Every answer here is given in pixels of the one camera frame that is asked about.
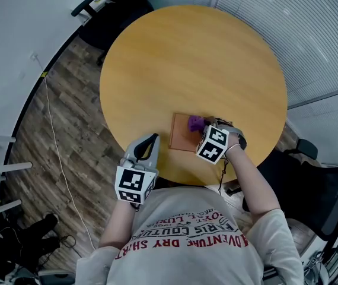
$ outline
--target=white cable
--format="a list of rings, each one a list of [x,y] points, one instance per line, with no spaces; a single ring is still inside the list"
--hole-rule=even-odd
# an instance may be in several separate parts
[[[43,67],[41,66],[41,63],[39,61],[39,59],[36,57],[36,60],[37,62],[39,63],[42,71],[44,71]],[[93,250],[95,250],[95,247],[94,247],[94,244],[93,244],[93,240],[91,239],[91,235],[90,235],[90,231],[88,231],[88,228],[81,216],[81,213],[79,213],[76,205],[75,205],[75,202],[74,202],[74,198],[73,198],[73,195],[72,195],[72,192],[70,191],[69,189],[69,184],[68,184],[68,180],[66,179],[66,175],[65,175],[65,172],[63,171],[63,167],[62,167],[62,162],[61,162],[61,155],[60,155],[60,151],[58,150],[58,145],[57,145],[57,140],[56,140],[56,133],[55,133],[55,129],[53,127],[53,118],[52,118],[52,114],[50,112],[50,101],[49,101],[49,95],[48,95],[48,85],[47,85],[47,82],[46,82],[46,75],[44,76],[44,82],[45,82],[45,88],[46,88],[46,99],[48,101],[48,113],[49,113],[49,118],[50,118],[50,126],[52,127],[52,132],[53,132],[53,140],[55,141],[55,145],[56,145],[56,150],[57,150],[57,156],[58,156],[58,160],[60,162],[60,167],[61,167],[61,172],[62,172],[62,175],[63,175],[63,178],[65,180],[65,183],[66,183],[66,188],[68,189],[68,192],[70,194],[70,197],[72,199],[72,202],[73,202],[73,206],[76,210],[76,212],[78,213],[78,216],[79,218],[81,219],[81,222],[82,224],[85,226],[86,228],[86,232],[87,232],[87,235],[88,235],[88,238],[90,239],[90,244],[91,244],[91,247],[93,247]]]

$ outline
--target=white t-shirt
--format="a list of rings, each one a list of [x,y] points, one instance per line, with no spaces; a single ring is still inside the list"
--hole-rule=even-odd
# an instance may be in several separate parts
[[[103,247],[77,262],[75,284],[261,284],[264,265],[277,268],[286,284],[304,283],[281,210],[245,237],[215,192],[167,188],[151,192],[122,250]]]

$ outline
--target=black office chair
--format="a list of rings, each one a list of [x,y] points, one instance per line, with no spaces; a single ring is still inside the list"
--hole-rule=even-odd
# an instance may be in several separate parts
[[[148,0],[111,0],[114,3],[105,4],[96,12],[90,6],[92,1],[83,1],[71,14],[75,17],[85,10],[91,15],[89,22],[80,29],[79,36],[89,45],[104,50],[97,59],[97,65],[101,66],[118,35],[136,19],[153,11],[153,7]]]
[[[338,167],[315,167],[289,156],[317,158],[317,148],[299,140],[294,150],[273,150],[257,168],[275,192],[285,216],[308,226],[322,240],[338,233]],[[243,209],[248,211],[244,199]]]

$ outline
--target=white marker cube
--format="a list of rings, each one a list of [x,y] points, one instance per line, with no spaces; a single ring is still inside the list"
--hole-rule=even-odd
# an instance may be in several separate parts
[[[155,186],[156,173],[118,166],[116,169],[115,191],[122,201],[144,204]]]
[[[216,164],[227,150],[228,134],[227,130],[210,125],[197,146],[197,156]]]

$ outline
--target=shirt sleeve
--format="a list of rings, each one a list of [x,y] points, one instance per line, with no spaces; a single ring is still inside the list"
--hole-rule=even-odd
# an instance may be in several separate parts
[[[115,247],[103,247],[95,250],[89,257],[76,263],[76,285],[104,285],[109,275],[111,263],[119,253]]]
[[[304,270],[285,215],[280,209],[261,217],[247,233],[264,265],[277,269],[287,285],[304,283]]]

